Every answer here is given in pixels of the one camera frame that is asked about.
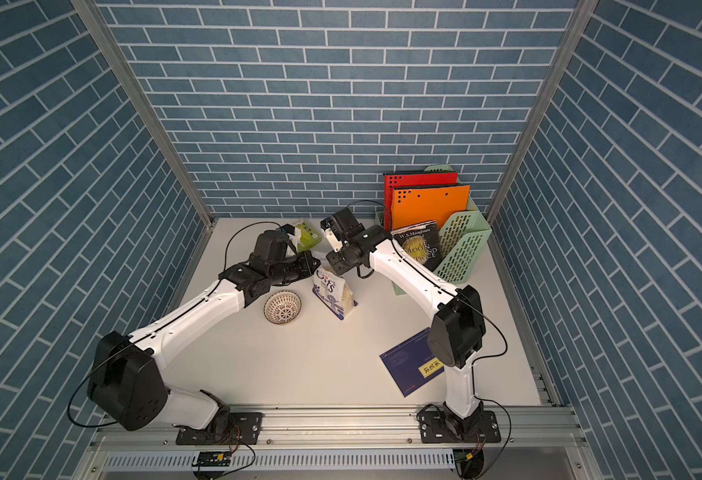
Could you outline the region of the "oats bag clear purple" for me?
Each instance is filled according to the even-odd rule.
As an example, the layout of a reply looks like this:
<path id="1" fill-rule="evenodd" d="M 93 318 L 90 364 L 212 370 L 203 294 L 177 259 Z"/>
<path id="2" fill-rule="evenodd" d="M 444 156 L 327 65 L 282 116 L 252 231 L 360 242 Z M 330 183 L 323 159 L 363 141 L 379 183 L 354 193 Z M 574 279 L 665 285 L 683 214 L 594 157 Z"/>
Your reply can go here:
<path id="1" fill-rule="evenodd" d="M 312 279 L 312 292 L 339 320 L 345 320 L 358 305 L 348 283 L 332 269 L 320 267 Z"/>

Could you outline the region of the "patterned red white bowl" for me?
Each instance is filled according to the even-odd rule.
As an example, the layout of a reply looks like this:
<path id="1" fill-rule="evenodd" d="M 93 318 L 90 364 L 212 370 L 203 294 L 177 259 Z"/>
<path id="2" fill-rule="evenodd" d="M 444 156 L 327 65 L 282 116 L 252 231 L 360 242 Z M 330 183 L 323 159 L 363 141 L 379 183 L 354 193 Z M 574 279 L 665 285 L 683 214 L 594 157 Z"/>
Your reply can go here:
<path id="1" fill-rule="evenodd" d="M 285 325 L 296 320 L 302 311 L 302 300 L 294 291 L 280 291 L 264 303 L 264 317 L 274 325 Z"/>

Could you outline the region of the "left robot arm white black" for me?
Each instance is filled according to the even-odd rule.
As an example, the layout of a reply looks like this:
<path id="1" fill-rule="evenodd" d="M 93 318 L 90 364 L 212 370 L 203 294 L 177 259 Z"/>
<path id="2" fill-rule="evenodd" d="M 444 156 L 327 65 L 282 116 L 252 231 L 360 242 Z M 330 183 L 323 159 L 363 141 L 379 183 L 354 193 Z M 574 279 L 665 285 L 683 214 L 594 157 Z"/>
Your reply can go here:
<path id="1" fill-rule="evenodd" d="M 287 232 L 261 233 L 246 261 L 227 267 L 194 299 L 128 335 L 104 336 L 84 383 L 88 398 L 127 431 L 163 423 L 222 433 L 229 406 L 207 390 L 189 392 L 166 383 L 164 369 L 219 322 L 274 287 L 310 278 L 320 265 L 311 251 L 298 251 Z"/>

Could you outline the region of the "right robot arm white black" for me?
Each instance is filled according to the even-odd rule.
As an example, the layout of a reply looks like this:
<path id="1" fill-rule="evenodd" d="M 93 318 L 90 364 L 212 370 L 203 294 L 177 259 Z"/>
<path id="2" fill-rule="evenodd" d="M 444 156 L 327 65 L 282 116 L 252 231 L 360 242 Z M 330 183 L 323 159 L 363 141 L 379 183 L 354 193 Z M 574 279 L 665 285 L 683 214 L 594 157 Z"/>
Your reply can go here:
<path id="1" fill-rule="evenodd" d="M 481 404 L 475 396 L 472 363 L 479 358 L 486 334 L 478 291 L 440 279 L 378 225 L 366 228 L 354 222 L 342 227 L 326 218 L 321 229 L 332 247 L 327 260 L 337 274 L 365 266 L 398 285 L 431 318 L 428 346 L 444 365 L 445 407 L 461 421 L 472 417 Z"/>

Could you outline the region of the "green comic paperback book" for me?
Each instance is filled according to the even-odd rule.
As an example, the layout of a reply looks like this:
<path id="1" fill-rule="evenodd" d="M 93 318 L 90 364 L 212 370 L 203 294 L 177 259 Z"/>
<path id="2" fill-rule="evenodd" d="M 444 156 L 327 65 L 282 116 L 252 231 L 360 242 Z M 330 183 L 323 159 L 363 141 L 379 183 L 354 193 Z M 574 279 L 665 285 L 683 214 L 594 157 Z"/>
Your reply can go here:
<path id="1" fill-rule="evenodd" d="M 299 252 L 311 250 L 323 240 L 321 231 L 308 220 L 300 220 L 294 224 L 294 227 L 297 238 L 296 245 Z"/>

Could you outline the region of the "dark paperback novel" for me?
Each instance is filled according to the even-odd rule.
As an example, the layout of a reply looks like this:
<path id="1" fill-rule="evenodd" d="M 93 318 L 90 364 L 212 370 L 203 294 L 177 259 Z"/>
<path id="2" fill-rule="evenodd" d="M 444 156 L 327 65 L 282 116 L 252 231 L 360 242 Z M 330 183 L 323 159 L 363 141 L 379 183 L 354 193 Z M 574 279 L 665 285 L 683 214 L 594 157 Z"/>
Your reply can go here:
<path id="1" fill-rule="evenodd" d="M 439 228 L 434 220 L 393 230 L 392 236 L 414 260 L 430 271 L 443 261 Z"/>

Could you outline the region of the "orange folder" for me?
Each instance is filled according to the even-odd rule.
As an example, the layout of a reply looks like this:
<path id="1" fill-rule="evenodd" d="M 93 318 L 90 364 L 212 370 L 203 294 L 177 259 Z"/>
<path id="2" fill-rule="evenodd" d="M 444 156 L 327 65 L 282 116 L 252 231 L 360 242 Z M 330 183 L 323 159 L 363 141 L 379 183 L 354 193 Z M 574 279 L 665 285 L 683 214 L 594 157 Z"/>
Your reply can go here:
<path id="1" fill-rule="evenodd" d="M 429 221 L 441 228 L 453 214 L 466 210 L 470 192 L 469 185 L 394 189 L 390 229 Z"/>

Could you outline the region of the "red folder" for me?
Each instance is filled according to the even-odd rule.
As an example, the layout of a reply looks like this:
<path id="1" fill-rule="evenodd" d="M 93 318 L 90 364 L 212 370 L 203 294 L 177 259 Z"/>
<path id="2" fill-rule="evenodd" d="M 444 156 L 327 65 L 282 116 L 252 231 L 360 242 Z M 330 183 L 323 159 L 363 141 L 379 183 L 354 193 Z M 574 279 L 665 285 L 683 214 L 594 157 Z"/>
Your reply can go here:
<path id="1" fill-rule="evenodd" d="M 394 190 L 409 187 L 452 186 L 458 183 L 458 173 L 452 170 L 406 172 L 384 176 L 384 227 L 392 228 L 392 202 Z"/>

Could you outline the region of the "purple booklet yellow label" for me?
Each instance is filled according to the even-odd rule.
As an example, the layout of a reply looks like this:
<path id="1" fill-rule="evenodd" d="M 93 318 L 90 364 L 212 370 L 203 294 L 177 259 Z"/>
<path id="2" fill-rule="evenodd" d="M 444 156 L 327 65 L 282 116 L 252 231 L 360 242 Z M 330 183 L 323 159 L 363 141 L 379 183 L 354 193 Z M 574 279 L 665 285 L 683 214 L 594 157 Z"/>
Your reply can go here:
<path id="1" fill-rule="evenodd" d="M 428 344 L 426 328 L 380 355 L 380 359 L 404 397 L 408 397 L 442 374 L 443 363 Z"/>

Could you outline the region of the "small black controller box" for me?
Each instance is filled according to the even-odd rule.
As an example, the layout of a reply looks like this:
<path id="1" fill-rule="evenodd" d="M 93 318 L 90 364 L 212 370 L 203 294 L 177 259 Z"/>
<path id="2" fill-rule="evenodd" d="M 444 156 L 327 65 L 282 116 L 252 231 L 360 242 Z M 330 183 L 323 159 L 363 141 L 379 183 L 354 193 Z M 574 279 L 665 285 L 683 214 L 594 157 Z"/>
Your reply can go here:
<path id="1" fill-rule="evenodd" d="M 198 454 L 192 467 L 198 470 L 203 468 L 225 469 L 230 466 L 231 458 L 231 452 L 203 451 Z"/>

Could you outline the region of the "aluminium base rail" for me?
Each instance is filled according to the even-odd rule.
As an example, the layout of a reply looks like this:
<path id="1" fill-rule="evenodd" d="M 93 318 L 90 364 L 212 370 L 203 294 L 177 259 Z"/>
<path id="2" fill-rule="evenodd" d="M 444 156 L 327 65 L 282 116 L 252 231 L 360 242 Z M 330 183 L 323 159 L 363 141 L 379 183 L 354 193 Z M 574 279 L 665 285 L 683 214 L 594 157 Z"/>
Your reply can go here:
<path id="1" fill-rule="evenodd" d="M 587 440 L 570 407 L 505 406 L 487 401 L 494 411 L 507 447 L 585 447 Z M 423 445 L 417 406 L 287 407 L 257 405 L 245 412 L 264 414 L 260 449 L 419 448 Z M 127 432 L 116 427 L 99 430 L 93 451 L 199 450 L 200 446 L 175 443 L 179 430 L 149 426 Z"/>

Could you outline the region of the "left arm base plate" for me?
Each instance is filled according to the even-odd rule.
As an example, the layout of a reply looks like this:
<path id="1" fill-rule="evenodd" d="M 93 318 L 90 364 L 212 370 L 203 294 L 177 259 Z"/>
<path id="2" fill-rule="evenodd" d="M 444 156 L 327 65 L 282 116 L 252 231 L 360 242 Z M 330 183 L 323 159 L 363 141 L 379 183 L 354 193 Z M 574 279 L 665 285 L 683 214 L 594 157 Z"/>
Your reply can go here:
<path id="1" fill-rule="evenodd" d="M 179 446 L 233 445 L 244 442 L 256 445 L 264 414 L 229 412 L 218 414 L 204 429 L 182 426 L 175 443 Z"/>

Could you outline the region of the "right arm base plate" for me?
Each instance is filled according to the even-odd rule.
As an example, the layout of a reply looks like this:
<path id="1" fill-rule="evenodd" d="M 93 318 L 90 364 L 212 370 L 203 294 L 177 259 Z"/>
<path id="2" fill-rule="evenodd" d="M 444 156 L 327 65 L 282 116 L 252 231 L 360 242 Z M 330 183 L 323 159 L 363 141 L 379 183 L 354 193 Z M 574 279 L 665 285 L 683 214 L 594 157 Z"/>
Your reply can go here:
<path id="1" fill-rule="evenodd" d="M 417 415 L 420 437 L 424 444 L 436 443 L 500 443 L 503 440 L 499 421 L 494 411 L 475 411 L 466 419 L 451 413 L 444 418 L 443 412 L 428 410 Z"/>

